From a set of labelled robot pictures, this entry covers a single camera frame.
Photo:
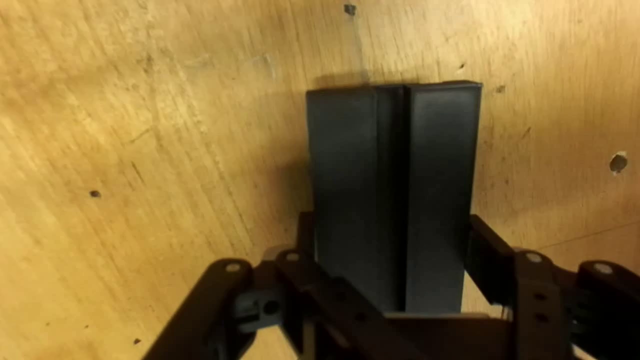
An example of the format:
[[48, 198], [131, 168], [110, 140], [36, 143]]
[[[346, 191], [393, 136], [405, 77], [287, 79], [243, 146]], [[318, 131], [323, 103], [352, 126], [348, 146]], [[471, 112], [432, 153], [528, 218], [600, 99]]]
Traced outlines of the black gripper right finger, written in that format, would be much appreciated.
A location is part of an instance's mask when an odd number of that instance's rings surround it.
[[471, 216], [466, 271], [490, 303], [512, 309], [515, 360], [640, 360], [640, 275], [616, 261], [577, 270], [536, 250], [512, 247]]

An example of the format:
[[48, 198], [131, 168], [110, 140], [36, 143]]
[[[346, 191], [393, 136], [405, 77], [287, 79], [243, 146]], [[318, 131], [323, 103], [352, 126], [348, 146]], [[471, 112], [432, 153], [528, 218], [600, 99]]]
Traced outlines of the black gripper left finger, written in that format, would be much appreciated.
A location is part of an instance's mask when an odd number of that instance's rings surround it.
[[279, 326], [299, 360], [346, 360], [311, 295], [277, 265], [213, 261], [142, 360], [240, 360], [265, 328]]

